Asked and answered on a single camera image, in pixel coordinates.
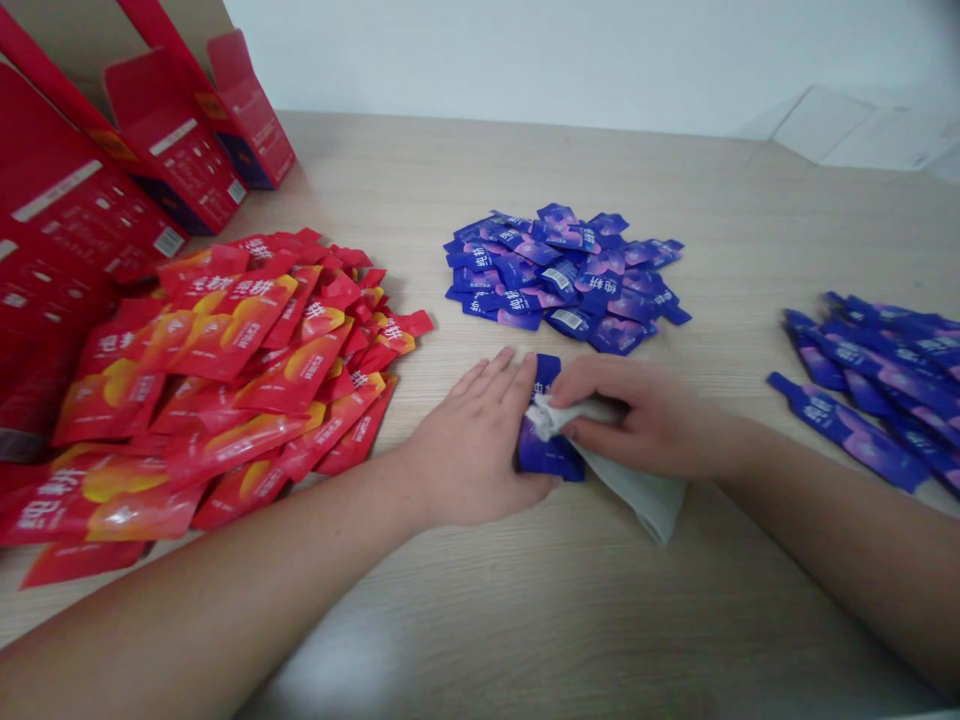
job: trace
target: pile of red sachets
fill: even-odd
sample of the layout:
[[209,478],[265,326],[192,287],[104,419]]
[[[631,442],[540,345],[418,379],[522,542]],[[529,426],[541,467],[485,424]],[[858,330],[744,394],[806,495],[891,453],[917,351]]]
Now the pile of red sachets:
[[93,329],[46,465],[4,467],[0,545],[52,543],[24,587],[135,563],[212,530],[311,470],[363,462],[433,329],[396,315],[361,250],[256,235],[158,268],[159,286]]

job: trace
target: person's left hand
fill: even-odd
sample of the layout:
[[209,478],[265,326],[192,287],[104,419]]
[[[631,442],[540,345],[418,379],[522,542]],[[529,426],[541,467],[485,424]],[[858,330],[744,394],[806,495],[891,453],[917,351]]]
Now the person's left hand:
[[396,452],[410,469],[429,525],[479,525],[525,510],[562,480],[517,473],[513,455],[537,358],[511,366],[504,348],[453,386]]

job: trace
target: hand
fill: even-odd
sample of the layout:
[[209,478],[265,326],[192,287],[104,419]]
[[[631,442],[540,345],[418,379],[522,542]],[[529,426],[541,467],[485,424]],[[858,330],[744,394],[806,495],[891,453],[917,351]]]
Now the hand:
[[513,468],[536,355],[510,366],[504,348],[460,378],[397,452],[418,483],[428,525],[479,525],[525,510],[562,480]]
[[625,358],[583,356],[553,383],[552,405],[569,407],[594,393],[622,400],[619,427],[586,418],[563,433],[621,465],[683,480],[725,480],[739,472],[747,423],[697,397],[662,369]]

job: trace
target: table surface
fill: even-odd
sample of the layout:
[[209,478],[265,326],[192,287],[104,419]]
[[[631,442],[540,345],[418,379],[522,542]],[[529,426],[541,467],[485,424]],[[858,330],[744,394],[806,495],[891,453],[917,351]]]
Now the table surface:
[[[489,208],[620,212],[675,237],[664,270],[694,317],[634,355],[841,457],[764,383],[801,365],[778,311],[825,290],[960,316],[960,203],[921,174],[819,168],[772,144],[582,128],[286,113],[299,164],[222,236],[308,225],[390,270],[398,312],[437,331],[397,365],[377,451],[480,356],[592,353],[461,314],[440,246]],[[164,543],[159,552],[176,543]],[[0,552],[0,643],[115,575],[15,592],[34,548]],[[423,535],[323,620],[246,717],[878,717],[938,697],[719,492],[693,487],[657,547],[601,483],[523,515]]]

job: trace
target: person's right hand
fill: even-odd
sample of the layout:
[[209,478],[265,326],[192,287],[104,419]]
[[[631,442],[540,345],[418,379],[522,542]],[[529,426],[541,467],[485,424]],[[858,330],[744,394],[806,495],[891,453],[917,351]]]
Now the person's right hand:
[[663,369],[610,356],[581,356],[553,383],[552,405],[569,407],[595,393],[622,400],[619,426],[577,418],[564,435],[621,465],[683,480],[726,480],[748,452],[749,423],[710,402]]

